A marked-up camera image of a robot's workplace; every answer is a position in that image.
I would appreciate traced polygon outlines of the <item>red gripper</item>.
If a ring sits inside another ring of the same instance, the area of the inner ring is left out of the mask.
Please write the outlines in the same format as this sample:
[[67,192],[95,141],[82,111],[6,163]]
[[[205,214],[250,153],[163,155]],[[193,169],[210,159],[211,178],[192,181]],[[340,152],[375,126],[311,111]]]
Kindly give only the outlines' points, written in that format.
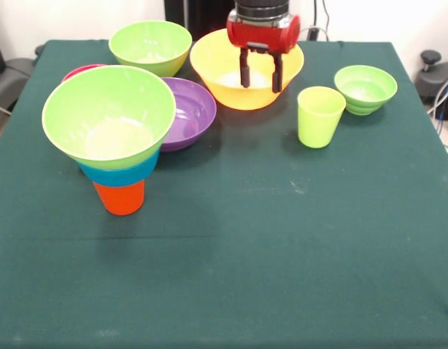
[[233,9],[228,15],[226,29],[232,45],[241,48],[239,55],[241,85],[250,86],[249,49],[260,50],[273,53],[272,91],[282,92],[282,54],[287,54],[297,43],[300,17],[287,14],[266,21],[255,21],[239,16]]

